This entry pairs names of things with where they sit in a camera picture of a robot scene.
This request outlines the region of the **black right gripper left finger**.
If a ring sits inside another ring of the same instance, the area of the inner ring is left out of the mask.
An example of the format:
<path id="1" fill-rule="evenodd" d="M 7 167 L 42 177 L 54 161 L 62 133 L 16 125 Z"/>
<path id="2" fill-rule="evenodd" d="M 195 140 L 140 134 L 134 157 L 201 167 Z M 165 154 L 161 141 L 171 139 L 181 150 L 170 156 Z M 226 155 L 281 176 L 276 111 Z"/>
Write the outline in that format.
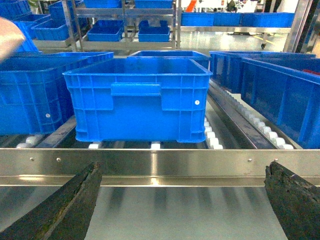
<path id="1" fill-rule="evenodd" d="M 100 162 L 92 162 L 47 199 L 1 231 L 2 240 L 83 240 L 102 181 Z"/>

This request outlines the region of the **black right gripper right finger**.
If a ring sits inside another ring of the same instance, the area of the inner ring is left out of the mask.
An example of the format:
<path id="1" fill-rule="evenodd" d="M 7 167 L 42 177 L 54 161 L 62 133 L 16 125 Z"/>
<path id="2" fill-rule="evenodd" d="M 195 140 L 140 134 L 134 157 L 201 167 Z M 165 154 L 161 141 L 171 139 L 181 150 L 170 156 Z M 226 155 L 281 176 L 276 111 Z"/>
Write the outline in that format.
<path id="1" fill-rule="evenodd" d="M 320 188 L 276 161 L 265 169 L 265 190 L 287 239 L 320 238 Z"/>

